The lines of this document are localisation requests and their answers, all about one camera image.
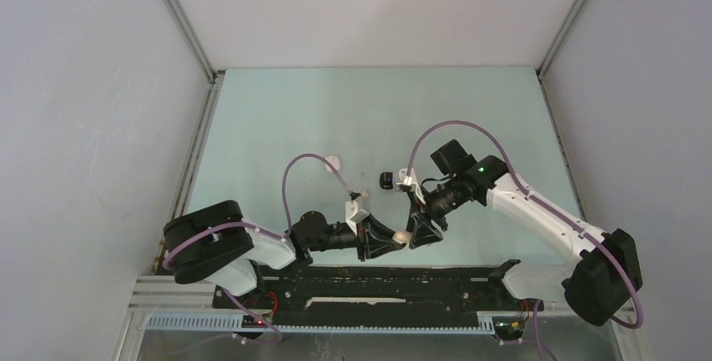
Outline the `black gold-trimmed charging case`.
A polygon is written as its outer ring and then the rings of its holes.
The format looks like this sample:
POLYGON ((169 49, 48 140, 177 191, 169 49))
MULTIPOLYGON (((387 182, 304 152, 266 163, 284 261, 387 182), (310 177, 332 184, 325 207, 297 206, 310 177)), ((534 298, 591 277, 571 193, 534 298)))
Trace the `black gold-trimmed charging case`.
POLYGON ((379 176, 380 189, 390 191, 394 189, 394 176, 392 172, 384 171, 379 176))

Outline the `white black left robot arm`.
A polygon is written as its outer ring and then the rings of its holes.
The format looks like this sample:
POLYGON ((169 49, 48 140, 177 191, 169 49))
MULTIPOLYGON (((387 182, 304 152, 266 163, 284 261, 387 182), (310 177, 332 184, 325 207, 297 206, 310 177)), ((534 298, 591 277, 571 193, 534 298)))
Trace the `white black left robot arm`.
POLYGON ((356 249, 359 260, 403 249, 408 231, 393 231, 350 202, 345 222, 329 223, 319 212, 307 212, 286 233, 275 233, 244 219, 229 200, 168 222, 163 229, 162 263, 181 285, 208 281, 227 290, 245 307, 265 297, 260 266, 299 269, 312 262, 313 251, 356 249))

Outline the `pink charging case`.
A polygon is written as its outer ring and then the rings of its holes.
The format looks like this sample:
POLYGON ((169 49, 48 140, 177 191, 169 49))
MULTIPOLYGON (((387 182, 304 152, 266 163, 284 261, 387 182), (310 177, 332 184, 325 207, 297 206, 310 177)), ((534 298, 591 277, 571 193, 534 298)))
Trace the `pink charging case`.
POLYGON ((397 231, 393 234, 391 239, 401 247, 408 247, 411 242, 411 233, 408 231, 397 231))

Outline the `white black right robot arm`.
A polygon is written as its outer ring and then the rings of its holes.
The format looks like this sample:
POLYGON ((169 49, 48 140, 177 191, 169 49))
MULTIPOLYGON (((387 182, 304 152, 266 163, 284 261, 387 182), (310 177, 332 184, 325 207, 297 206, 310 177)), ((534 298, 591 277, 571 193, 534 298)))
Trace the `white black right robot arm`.
POLYGON ((643 286, 633 237, 589 224, 541 197, 509 170, 504 160, 481 160, 453 139, 431 158, 446 178, 434 191, 422 188, 413 169, 398 173, 398 186, 411 202, 411 248, 438 242, 447 216, 468 202, 478 202, 518 222, 562 258, 562 264, 500 266, 489 284, 491 303, 509 309, 519 300, 564 302, 587 323, 602 326, 628 301, 639 304, 643 286))

